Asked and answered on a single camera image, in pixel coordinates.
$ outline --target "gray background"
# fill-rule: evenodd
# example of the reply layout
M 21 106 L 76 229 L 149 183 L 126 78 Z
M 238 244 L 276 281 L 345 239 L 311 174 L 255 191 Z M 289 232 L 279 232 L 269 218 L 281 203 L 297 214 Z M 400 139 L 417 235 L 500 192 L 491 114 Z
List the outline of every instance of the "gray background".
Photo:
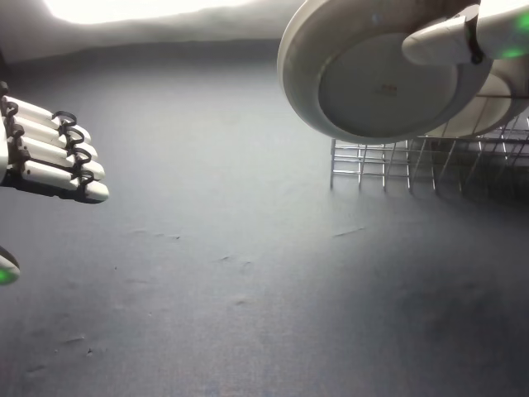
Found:
M 79 115 L 111 199 L 0 190 L 23 271 L 0 289 L 0 395 L 528 395 L 526 209 L 330 192 L 277 47 L 13 67 L 14 96 Z

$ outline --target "metal wire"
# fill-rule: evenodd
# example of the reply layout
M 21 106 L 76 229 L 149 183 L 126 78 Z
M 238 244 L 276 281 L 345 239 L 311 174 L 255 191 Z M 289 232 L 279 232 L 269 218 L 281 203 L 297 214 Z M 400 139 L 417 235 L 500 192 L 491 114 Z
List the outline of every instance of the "metal wire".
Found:
M 477 131 L 486 106 L 487 101 L 469 134 Z M 394 179 L 405 179 L 410 192 L 419 181 L 429 181 L 436 192 L 441 184 L 455 181 L 462 194 L 474 184 L 484 184 L 487 194 L 506 183 L 513 189 L 529 179 L 529 118 L 526 128 L 517 125 L 519 119 L 474 137 L 446 137 L 446 123 L 441 137 L 420 136 L 395 144 L 357 145 L 333 139 L 331 188 L 335 177 L 354 175 L 359 185 L 364 177 L 380 178 L 384 191 Z

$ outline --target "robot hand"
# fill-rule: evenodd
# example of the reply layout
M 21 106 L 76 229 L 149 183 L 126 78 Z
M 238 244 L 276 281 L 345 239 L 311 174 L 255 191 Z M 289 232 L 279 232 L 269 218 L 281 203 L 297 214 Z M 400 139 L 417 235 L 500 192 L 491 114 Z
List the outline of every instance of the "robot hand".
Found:
M 76 117 L 7 95 L 0 82 L 0 186 L 80 203 L 107 200 L 107 186 L 100 182 L 105 171 Z M 19 275 L 15 258 L 0 247 L 0 285 Z

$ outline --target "green glowing light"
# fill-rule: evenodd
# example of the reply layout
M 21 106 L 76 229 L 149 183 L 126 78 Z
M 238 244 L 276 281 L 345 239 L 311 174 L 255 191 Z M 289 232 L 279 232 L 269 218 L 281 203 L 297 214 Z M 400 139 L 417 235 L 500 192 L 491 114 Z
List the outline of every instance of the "green glowing light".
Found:
M 16 279 L 16 276 L 10 271 L 0 270 L 0 285 L 11 284 Z
M 503 52 L 502 58 L 516 58 L 524 54 L 525 52 L 518 48 L 511 48 L 510 50 L 506 50 L 505 52 Z
M 522 14 L 517 20 L 517 28 L 523 31 L 529 31 L 529 12 Z

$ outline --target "wire rack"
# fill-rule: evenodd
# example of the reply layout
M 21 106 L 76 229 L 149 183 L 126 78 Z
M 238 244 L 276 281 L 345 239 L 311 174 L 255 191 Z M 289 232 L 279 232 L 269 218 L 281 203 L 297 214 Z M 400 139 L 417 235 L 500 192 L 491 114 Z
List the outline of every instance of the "wire rack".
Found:
M 519 122 L 526 127 L 520 128 Z M 493 132 L 475 137 L 420 136 L 386 145 L 333 139 L 331 189 L 338 176 L 355 177 L 359 187 L 367 178 L 380 179 L 384 191 L 400 180 L 410 192 L 426 182 L 436 193 L 451 185 L 462 194 L 507 194 L 527 199 L 529 119 L 518 116 Z

